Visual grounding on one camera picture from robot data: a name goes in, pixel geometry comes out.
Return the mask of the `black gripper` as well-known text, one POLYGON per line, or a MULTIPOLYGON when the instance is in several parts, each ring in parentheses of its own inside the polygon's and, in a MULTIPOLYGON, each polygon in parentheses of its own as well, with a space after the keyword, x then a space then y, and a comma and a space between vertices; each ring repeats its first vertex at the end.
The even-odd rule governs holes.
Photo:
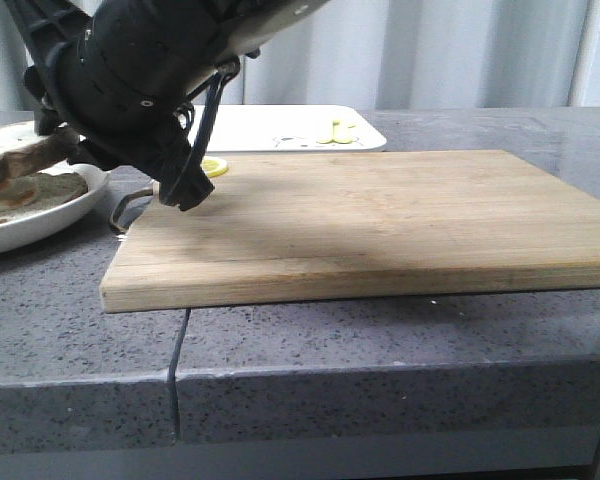
POLYGON ((67 124, 82 137, 75 163, 132 166, 160 185, 163 204, 189 210, 213 184, 202 170, 225 86, 240 60, 227 49, 227 5, 8 1, 33 65, 23 82, 39 104, 36 132, 67 124))

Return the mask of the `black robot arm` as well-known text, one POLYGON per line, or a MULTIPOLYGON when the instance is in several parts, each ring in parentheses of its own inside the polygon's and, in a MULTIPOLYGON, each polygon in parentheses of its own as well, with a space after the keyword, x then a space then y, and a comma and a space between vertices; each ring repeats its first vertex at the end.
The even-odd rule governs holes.
POLYGON ((123 165, 156 180, 161 203, 189 210, 213 184, 202 169, 225 86, 243 57, 319 8, 316 1, 69 1, 7 5, 32 58, 24 84, 41 135, 81 135, 69 159, 123 165))

